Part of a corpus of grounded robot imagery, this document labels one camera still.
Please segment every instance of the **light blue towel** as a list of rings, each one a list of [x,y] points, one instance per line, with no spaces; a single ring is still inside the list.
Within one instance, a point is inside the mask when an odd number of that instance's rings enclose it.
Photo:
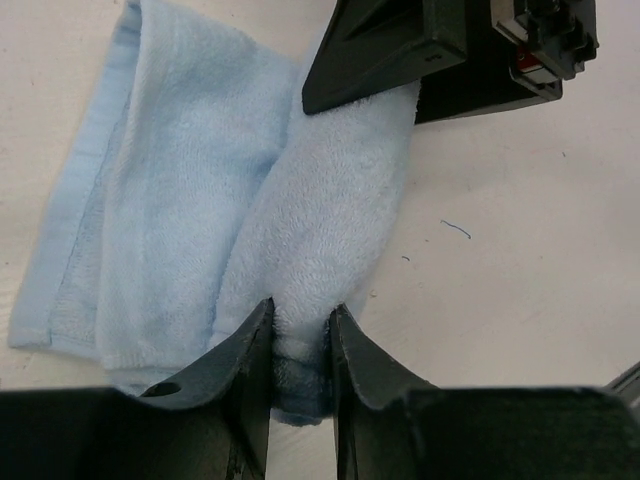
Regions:
[[[328,413],[326,319],[357,314],[401,198],[418,86],[314,117],[302,67],[131,1],[51,196],[9,342],[92,358],[138,395],[276,304],[275,407]]]

